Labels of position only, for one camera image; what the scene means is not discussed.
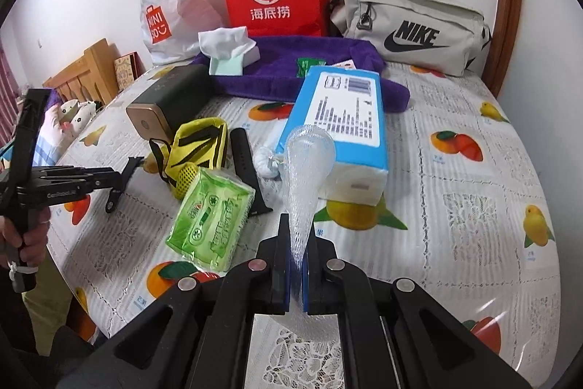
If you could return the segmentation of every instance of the clear plastic bag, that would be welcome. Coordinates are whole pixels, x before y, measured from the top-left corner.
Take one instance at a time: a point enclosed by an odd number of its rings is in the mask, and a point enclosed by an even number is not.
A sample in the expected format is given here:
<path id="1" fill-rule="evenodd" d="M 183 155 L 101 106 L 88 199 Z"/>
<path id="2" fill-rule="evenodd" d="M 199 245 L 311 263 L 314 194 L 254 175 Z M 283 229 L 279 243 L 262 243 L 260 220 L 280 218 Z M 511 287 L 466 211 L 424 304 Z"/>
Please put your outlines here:
<path id="1" fill-rule="evenodd" d="M 310 316 L 303 311 L 302 261 L 318 205 L 318 192 L 331 172 L 336 150 L 331 136 L 316 126 L 304 125 L 287 138 L 281 175 L 291 234 L 290 311 L 274 316 L 279 324 L 310 341 L 334 341 L 338 325 L 334 316 Z"/>
<path id="2" fill-rule="evenodd" d="M 140 0 L 142 35 L 154 65 L 198 55 L 198 33 L 222 27 L 208 0 Z"/>

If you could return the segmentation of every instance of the lace pattern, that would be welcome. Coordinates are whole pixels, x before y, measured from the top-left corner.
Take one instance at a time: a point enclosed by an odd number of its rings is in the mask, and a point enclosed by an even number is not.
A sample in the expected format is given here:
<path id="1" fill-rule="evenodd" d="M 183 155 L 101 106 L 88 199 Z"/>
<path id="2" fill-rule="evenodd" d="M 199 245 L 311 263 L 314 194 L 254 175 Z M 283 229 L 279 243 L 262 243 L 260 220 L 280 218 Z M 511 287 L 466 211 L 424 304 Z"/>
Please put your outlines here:
<path id="1" fill-rule="evenodd" d="M 340 341 L 306 341 L 280 328 L 263 381 L 293 389 L 344 389 Z"/>

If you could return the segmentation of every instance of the green package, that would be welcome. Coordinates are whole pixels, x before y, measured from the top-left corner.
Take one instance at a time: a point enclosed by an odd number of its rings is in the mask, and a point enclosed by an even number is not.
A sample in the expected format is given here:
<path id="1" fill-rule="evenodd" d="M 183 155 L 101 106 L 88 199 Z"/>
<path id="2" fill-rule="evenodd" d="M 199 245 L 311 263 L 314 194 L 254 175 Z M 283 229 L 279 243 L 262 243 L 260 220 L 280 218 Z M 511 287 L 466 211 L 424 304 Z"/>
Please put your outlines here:
<path id="1" fill-rule="evenodd" d="M 298 58 L 296 78 L 305 78 L 311 66 L 323 66 L 325 64 L 326 60 L 319 60 L 317 58 Z"/>
<path id="2" fill-rule="evenodd" d="M 250 186 L 200 168 L 166 244 L 202 270 L 226 272 L 254 198 Z"/>

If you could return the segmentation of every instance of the hand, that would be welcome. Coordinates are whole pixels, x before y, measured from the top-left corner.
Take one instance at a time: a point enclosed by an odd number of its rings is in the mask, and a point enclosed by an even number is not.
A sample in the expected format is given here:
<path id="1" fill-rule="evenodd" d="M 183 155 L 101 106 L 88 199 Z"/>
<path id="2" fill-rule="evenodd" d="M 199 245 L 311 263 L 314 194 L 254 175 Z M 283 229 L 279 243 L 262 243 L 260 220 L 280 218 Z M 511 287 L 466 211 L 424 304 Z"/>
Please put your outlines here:
<path id="1" fill-rule="evenodd" d="M 8 267 L 4 243 L 7 242 L 15 248 L 19 248 L 24 240 L 24 248 L 20 250 L 20 260 L 30 267 L 38 267 L 47 255 L 47 233 L 50 219 L 51 210 L 49 208 L 39 211 L 38 226 L 27 231 L 21 237 L 12 222 L 8 218 L 0 216 L 0 265 L 4 268 Z"/>

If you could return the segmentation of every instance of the purple towel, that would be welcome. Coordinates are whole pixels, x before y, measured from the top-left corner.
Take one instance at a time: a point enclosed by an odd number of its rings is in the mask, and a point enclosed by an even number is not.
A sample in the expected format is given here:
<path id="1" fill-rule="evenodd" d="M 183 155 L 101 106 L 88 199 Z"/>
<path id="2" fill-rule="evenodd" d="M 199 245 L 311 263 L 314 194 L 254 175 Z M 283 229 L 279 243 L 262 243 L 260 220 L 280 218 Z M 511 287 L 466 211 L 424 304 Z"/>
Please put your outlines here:
<path id="1" fill-rule="evenodd" d="M 48 97 L 47 106 L 44 110 L 49 110 L 55 104 L 63 104 L 63 100 L 60 98 L 59 92 L 57 90 L 51 89 L 51 95 Z"/>
<path id="2" fill-rule="evenodd" d="M 261 59 L 243 69 L 243 76 L 212 76 L 215 92 L 256 100 L 295 102 L 303 78 L 297 78 L 297 59 L 316 58 L 328 65 L 352 59 L 359 70 L 380 73 L 385 62 L 368 40 L 342 37 L 301 35 L 255 37 Z M 193 63 L 208 65 L 200 53 Z M 381 78 L 385 112 L 403 112 L 409 102 L 409 90 Z"/>

